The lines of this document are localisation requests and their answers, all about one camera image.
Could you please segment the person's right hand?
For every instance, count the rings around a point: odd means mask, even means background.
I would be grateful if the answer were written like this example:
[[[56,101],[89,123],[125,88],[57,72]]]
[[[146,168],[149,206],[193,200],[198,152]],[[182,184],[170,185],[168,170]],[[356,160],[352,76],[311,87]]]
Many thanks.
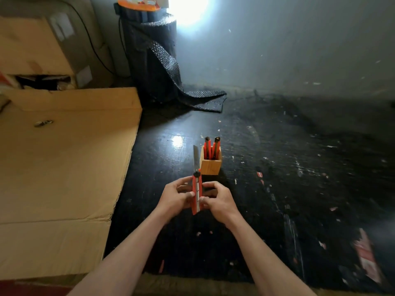
[[[204,182],[202,188],[206,189],[203,197],[216,197],[216,201],[214,204],[200,204],[201,208],[209,209],[217,221],[230,229],[241,216],[230,189],[217,181]]]

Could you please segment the person's left hand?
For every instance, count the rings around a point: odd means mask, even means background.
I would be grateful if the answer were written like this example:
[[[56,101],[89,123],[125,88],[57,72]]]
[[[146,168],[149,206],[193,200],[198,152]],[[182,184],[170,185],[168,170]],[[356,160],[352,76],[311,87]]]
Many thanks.
[[[194,198],[190,199],[190,201],[183,201],[181,194],[193,192],[192,186],[189,185],[192,179],[192,176],[187,176],[165,185],[155,210],[161,213],[166,223],[177,216],[183,209],[190,207]]]

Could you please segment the person's left forearm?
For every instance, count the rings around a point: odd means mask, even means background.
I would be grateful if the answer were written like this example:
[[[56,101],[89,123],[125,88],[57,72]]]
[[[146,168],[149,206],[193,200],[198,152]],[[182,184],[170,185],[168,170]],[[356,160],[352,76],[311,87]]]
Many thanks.
[[[157,207],[67,296],[131,296],[169,210]]]

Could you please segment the person's right forearm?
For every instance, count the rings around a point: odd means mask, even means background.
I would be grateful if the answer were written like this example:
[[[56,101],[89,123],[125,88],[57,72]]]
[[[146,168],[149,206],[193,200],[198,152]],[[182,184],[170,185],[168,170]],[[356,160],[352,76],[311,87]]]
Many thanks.
[[[226,227],[234,235],[261,296],[316,296],[265,244],[238,212]]]

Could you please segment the wooden holder box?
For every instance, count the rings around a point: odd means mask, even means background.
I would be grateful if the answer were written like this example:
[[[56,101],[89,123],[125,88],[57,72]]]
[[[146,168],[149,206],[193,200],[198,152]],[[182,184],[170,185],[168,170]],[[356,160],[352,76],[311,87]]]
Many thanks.
[[[206,160],[204,159],[204,146],[201,147],[200,153],[200,172],[202,175],[218,175],[222,165],[222,150],[219,147],[218,153],[219,160]]]

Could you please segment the flat cardboard sheet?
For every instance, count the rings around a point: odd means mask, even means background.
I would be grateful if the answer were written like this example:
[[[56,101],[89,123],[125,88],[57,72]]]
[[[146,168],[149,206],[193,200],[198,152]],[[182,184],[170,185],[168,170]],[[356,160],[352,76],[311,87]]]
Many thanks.
[[[0,113],[0,281],[102,260],[142,108],[136,88],[11,89]],[[52,124],[34,127],[38,121]]]

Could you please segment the black textured mat roll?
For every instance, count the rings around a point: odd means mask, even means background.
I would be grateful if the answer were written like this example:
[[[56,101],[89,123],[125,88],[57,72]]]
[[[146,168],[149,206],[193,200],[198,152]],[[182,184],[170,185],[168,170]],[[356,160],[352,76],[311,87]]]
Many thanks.
[[[221,113],[225,91],[186,91],[176,61],[177,21],[161,8],[156,12],[125,9],[114,3],[124,39],[132,82],[143,105],[180,103],[201,111]]]

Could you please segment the beige padded furniture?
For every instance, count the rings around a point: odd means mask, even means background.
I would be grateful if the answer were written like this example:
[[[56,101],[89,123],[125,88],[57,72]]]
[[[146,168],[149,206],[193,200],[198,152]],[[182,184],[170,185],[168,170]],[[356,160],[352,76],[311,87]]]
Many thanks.
[[[113,60],[97,22],[90,0],[0,0],[0,16],[16,18],[50,18],[55,14],[67,14],[88,55],[93,81],[84,88],[109,88],[115,76]],[[48,90],[78,89],[74,77],[65,75],[8,75],[3,74],[16,88],[38,88],[34,81],[55,82]]]

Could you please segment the large cardboard box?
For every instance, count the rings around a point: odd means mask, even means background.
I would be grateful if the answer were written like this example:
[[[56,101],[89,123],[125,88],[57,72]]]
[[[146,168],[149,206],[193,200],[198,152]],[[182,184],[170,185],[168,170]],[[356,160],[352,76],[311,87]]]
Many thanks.
[[[77,88],[93,81],[88,55],[64,13],[50,18],[0,16],[0,71],[72,76]]]

